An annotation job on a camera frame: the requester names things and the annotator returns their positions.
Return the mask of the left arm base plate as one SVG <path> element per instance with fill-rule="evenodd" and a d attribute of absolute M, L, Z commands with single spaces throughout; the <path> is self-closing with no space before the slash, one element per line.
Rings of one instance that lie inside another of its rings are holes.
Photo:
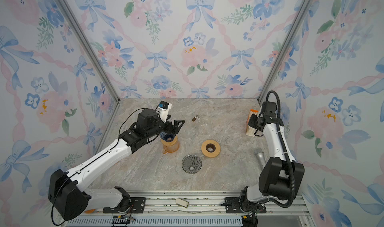
<path fill-rule="evenodd" d="M 104 214 L 142 214 L 146 204 L 145 197 L 123 198 L 120 204 L 115 208 L 104 208 Z"/>

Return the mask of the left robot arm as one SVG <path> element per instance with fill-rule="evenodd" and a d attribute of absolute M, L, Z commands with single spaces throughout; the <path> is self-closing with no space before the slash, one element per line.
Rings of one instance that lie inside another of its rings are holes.
<path fill-rule="evenodd" d="M 177 135 L 184 120 L 170 121 L 167 109 L 140 108 L 137 121 L 107 148 L 87 161 L 67 171 L 56 170 L 50 177 L 48 192 L 52 210 L 58 211 L 64 221 L 70 221 L 85 211 L 110 208 L 119 213 L 129 212 L 134 204 L 122 187 L 92 190 L 90 184 L 120 160 L 153 142 L 161 133 Z"/>

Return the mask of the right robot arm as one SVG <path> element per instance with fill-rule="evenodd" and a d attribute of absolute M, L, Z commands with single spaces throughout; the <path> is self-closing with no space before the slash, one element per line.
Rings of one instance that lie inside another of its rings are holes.
<path fill-rule="evenodd" d="M 304 177 L 304 165 L 296 161 L 288 147 L 278 107 L 278 103 L 266 101 L 260 113 L 253 114 L 249 119 L 248 125 L 262 132 L 266 138 L 270 158 L 262 161 L 258 184 L 242 190 L 238 203 L 244 209 L 268 202 L 289 207 Z"/>

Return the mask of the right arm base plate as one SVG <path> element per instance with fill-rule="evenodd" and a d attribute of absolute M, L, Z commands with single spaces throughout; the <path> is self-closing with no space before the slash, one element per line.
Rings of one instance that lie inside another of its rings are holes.
<path fill-rule="evenodd" d="M 242 215 L 250 215 L 253 211 L 256 214 L 266 214 L 266 207 L 257 203 L 252 203 L 249 201 L 240 202 L 240 197 L 226 197 L 225 202 L 220 205 L 221 207 L 225 207 L 227 214 L 242 214 Z"/>

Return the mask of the blue ribbed dripper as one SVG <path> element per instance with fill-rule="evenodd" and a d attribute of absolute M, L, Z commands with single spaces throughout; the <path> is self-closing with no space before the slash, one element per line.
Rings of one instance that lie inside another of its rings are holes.
<path fill-rule="evenodd" d="M 176 137 L 175 134 L 168 134 L 166 132 L 160 133 L 161 140 L 168 142 L 168 143 L 174 141 L 175 137 Z"/>

